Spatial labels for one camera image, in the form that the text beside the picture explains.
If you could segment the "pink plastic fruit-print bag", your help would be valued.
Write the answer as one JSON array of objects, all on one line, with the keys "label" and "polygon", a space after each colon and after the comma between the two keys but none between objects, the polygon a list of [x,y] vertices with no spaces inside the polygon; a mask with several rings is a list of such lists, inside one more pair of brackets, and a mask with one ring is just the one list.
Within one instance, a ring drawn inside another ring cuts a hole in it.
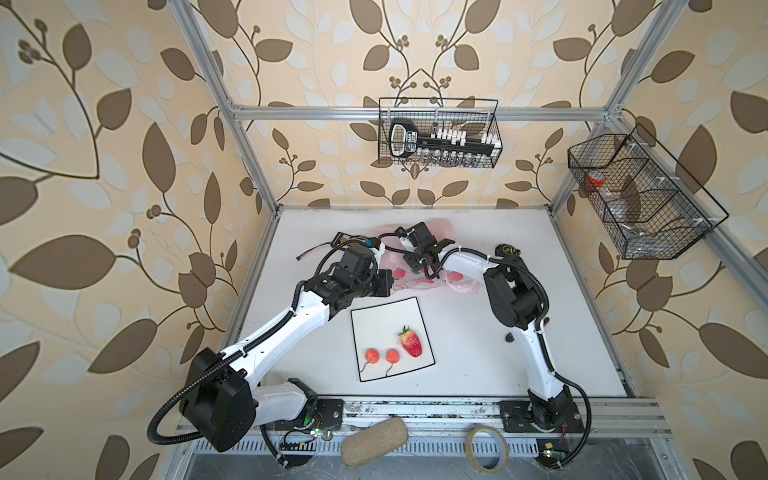
[{"label": "pink plastic fruit-print bag", "polygon": [[[437,240],[442,240],[444,238],[452,240],[456,239],[455,229],[453,228],[452,223],[445,218],[428,220],[426,221],[426,226]],[[396,236],[385,237],[381,241],[388,247],[406,250],[406,247],[403,244],[404,240],[401,240]],[[418,273],[412,271],[403,254],[389,249],[382,255],[379,267],[380,269],[388,269],[392,271],[394,279],[391,288],[392,292],[448,287],[460,294],[477,294],[481,287],[480,282],[473,280],[466,275],[446,269],[443,269],[439,273],[438,278],[427,279],[423,271],[420,270]]]}]

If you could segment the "red fake strawberry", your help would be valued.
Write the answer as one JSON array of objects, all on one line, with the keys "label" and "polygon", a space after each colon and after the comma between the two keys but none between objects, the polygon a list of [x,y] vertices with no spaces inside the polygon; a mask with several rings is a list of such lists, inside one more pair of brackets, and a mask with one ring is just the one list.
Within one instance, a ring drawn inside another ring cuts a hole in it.
[{"label": "red fake strawberry", "polygon": [[409,327],[404,327],[398,336],[403,350],[413,358],[418,358],[423,353],[423,347],[419,336]]}]

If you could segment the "small red fake cherry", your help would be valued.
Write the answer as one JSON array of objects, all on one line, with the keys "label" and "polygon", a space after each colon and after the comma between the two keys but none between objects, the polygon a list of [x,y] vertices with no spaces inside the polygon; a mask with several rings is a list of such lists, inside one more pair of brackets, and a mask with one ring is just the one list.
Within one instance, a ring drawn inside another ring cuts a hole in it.
[{"label": "small red fake cherry", "polygon": [[390,349],[386,353],[386,360],[389,363],[385,375],[388,376],[391,370],[400,362],[401,356],[397,349]]}]

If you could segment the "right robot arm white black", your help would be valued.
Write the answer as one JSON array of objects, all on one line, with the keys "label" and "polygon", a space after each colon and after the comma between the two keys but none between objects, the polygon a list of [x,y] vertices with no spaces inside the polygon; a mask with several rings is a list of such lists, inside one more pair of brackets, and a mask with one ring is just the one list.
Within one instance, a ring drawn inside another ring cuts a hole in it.
[{"label": "right robot arm white black", "polygon": [[493,256],[487,255],[451,239],[437,239],[423,222],[399,227],[394,236],[403,247],[390,250],[401,254],[413,272],[428,280],[437,279],[442,271],[456,272],[484,285],[493,315],[510,329],[523,355],[529,398],[529,407],[521,414],[524,422],[544,433],[555,431],[579,413],[573,393],[581,396],[585,412],[580,415],[583,432],[578,443],[566,453],[553,454],[547,447],[537,459],[545,469],[565,469],[586,446],[593,412],[585,389],[561,375],[550,355],[544,331],[550,299],[542,282],[510,245],[502,244]]}]

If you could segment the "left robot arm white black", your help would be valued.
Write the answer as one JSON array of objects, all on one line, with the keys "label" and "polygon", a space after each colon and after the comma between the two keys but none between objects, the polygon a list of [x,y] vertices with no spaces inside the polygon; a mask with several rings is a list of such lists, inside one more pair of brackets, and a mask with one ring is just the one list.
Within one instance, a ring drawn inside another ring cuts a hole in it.
[{"label": "left robot arm white black", "polygon": [[320,262],[297,283],[288,307],[251,335],[214,352],[198,353],[184,386],[149,421],[147,438],[161,446],[204,438],[216,451],[235,446],[254,425],[304,415],[313,391],[293,379],[277,386],[262,380],[305,336],[363,297],[386,298],[392,273],[379,266],[385,247],[377,238],[352,238],[332,249],[339,261]]}]

